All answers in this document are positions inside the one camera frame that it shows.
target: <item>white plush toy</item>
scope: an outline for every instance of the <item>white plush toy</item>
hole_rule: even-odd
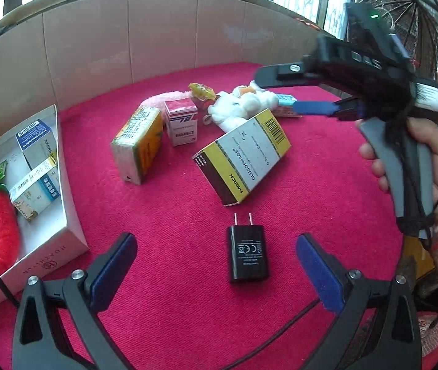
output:
[[[204,124],[217,124],[224,132],[232,131],[266,108],[273,110],[279,105],[277,95],[258,87],[251,81],[249,86],[238,86],[232,93],[219,92],[220,96],[208,107]]]

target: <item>human hand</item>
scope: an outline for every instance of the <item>human hand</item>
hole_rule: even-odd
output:
[[[407,129],[411,136],[418,142],[425,143],[432,151],[433,165],[433,203],[438,200],[438,127],[434,122],[425,118],[409,118]],[[375,151],[369,143],[364,143],[359,147],[359,154],[366,160],[373,160],[371,172],[378,178],[378,186],[384,192],[388,192],[390,187],[385,176],[383,162],[376,158]],[[435,211],[435,219],[438,220],[438,207]]]

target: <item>black power adapter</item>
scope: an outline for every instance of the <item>black power adapter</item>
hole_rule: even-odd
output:
[[[227,229],[229,281],[231,283],[261,281],[269,278],[265,235],[262,225],[254,225],[249,214],[250,225],[238,225],[234,214],[234,225]]]

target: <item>open white box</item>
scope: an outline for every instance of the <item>open white box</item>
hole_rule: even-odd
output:
[[[88,249],[70,191],[54,105],[26,119],[0,137],[0,163],[8,160],[6,176],[2,183],[10,189],[29,173],[30,169],[15,135],[37,119],[53,130],[56,139],[60,197],[31,222],[27,222],[18,213],[18,226],[22,234],[21,253],[13,267],[1,276],[14,294],[23,289],[31,275],[43,277]],[[5,296],[0,290],[0,302],[3,300]]]

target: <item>red carpet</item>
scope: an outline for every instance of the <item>red carpet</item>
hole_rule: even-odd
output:
[[[390,279],[401,248],[390,196],[358,155],[353,123],[327,118],[281,119],[292,148],[241,205],[224,208],[191,156],[221,135],[199,128],[198,142],[171,147],[167,135],[141,186],[119,179],[109,143],[145,98],[186,90],[190,82],[230,91],[252,79],[254,64],[196,68],[139,82],[63,112],[68,175],[90,253],[51,274],[85,268],[121,231],[138,239],[138,256],[100,318],[139,370],[215,370],[278,330],[315,293],[297,261],[297,235],[311,232],[347,268]],[[285,88],[298,99],[324,100],[316,88]],[[271,276],[230,285],[226,229],[233,213],[265,226]],[[67,316],[68,334],[83,351]],[[297,369],[329,326],[320,305],[240,370]],[[0,364],[11,367],[15,311],[0,304]]]

